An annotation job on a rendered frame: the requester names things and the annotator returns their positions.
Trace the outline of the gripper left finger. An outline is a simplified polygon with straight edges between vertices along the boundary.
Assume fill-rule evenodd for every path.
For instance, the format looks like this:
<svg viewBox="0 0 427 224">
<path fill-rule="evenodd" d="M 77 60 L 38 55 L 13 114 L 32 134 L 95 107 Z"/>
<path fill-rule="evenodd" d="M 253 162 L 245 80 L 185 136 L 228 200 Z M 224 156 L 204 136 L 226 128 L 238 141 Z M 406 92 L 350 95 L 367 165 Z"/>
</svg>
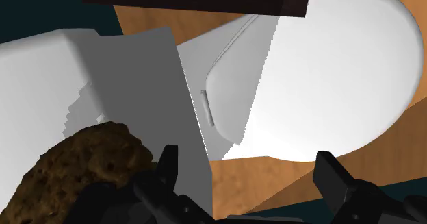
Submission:
<svg viewBox="0 0 427 224">
<path fill-rule="evenodd" d="M 153 215 L 149 224 L 214 224 L 212 216 L 187 195 L 177 195 L 179 148 L 166 145 L 153 171 L 139 172 L 133 191 Z"/>
</svg>

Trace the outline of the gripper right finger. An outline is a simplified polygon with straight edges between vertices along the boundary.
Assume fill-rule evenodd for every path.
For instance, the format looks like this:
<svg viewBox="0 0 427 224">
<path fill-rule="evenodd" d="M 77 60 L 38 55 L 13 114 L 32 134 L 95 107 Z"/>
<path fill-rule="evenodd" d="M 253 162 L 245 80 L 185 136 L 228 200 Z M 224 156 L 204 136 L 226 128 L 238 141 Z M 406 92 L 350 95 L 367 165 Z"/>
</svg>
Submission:
<svg viewBox="0 0 427 224">
<path fill-rule="evenodd" d="M 331 224 L 427 224 L 427 197 L 397 201 L 376 184 L 355 179 L 328 151 L 319 151 L 313 183 L 334 214 Z"/>
</svg>

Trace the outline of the brown rough lump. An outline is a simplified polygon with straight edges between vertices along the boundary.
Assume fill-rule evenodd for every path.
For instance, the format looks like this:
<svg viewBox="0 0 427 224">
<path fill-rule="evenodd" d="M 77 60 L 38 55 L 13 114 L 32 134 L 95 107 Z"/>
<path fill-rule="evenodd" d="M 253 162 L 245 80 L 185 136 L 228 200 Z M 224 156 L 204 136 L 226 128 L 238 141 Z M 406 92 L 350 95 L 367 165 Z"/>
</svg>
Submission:
<svg viewBox="0 0 427 224">
<path fill-rule="evenodd" d="M 152 153 L 124 124 L 84 128 L 42 154 L 24 174 L 0 224 L 62 224 L 88 184 L 123 187 L 139 171 L 155 168 Z"/>
</svg>

